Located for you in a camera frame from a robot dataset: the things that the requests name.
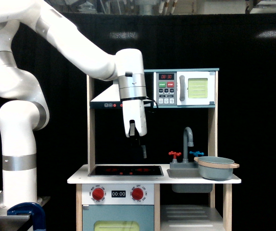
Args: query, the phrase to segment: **digital clock display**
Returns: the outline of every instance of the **digital clock display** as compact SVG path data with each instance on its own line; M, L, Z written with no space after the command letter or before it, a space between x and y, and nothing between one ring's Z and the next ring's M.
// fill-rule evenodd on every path
M111 197L126 197L125 191L111 191Z
M174 80L175 75L174 74L161 73L161 74L158 74L158 79L159 80Z

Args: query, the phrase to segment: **toy sink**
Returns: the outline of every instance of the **toy sink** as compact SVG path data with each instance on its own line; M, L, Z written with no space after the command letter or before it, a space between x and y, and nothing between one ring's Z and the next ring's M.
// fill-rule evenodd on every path
M174 179L200 178L197 168L173 168L167 170L168 176ZM212 184L172 184L172 190L176 193L210 193Z
M174 168L167 170L168 176L174 179L200 178L198 168Z

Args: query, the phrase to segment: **toy microwave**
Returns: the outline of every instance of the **toy microwave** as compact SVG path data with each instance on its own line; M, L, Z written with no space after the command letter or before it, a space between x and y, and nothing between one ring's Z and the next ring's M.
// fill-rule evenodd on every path
M154 100L159 107L215 106L219 69L145 70L154 74Z

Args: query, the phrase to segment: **stovetop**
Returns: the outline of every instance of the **stovetop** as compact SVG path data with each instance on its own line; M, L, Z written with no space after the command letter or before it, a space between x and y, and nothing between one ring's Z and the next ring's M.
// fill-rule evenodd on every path
M102 176L163 176L160 166L95 166L90 177Z

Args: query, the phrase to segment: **microwave door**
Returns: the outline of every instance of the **microwave door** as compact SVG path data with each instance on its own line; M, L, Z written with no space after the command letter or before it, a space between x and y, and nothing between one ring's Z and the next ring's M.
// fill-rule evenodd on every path
M214 105L215 72L177 73L177 105Z

